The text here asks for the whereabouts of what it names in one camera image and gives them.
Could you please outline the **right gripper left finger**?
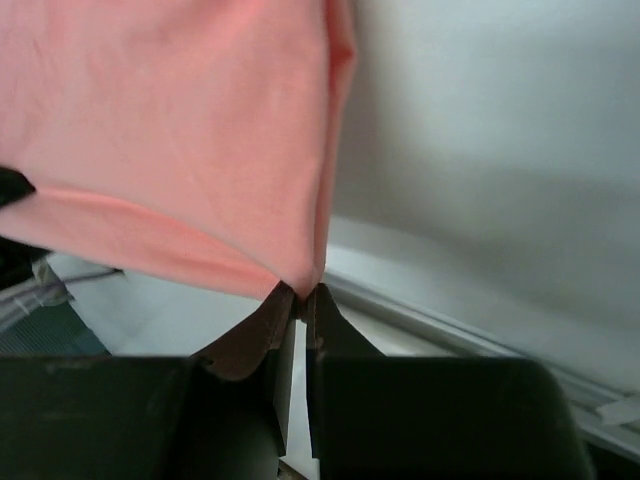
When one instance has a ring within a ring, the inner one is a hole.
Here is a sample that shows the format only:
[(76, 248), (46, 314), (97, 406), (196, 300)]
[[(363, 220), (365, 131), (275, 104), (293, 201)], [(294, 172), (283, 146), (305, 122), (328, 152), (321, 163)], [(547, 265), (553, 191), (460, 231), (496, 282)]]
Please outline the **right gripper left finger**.
[(253, 313), (195, 353), (165, 478), (277, 478), (294, 346), (295, 293), (278, 283)]

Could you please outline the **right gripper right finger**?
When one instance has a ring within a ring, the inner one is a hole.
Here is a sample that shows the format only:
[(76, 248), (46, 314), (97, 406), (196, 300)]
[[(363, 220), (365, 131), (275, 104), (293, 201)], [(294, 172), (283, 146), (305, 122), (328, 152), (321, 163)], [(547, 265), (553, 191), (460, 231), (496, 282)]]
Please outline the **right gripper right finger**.
[(526, 359), (387, 356), (327, 286), (304, 310), (312, 452), (324, 479), (591, 479), (552, 374)]

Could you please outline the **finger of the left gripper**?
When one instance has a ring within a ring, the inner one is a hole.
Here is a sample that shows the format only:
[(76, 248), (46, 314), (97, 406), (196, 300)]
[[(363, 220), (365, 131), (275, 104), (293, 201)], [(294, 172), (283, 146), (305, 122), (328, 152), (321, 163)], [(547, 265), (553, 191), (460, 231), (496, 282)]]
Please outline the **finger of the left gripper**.
[(36, 188), (20, 172), (0, 168), (0, 205), (11, 205), (33, 195)]

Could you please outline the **pink t shirt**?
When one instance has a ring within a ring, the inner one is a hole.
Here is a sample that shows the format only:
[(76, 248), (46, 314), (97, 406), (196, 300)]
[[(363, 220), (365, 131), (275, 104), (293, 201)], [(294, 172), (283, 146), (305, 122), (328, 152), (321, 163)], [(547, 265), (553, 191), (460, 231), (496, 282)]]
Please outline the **pink t shirt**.
[(5, 1), (4, 237), (255, 298), (325, 265), (348, 1)]

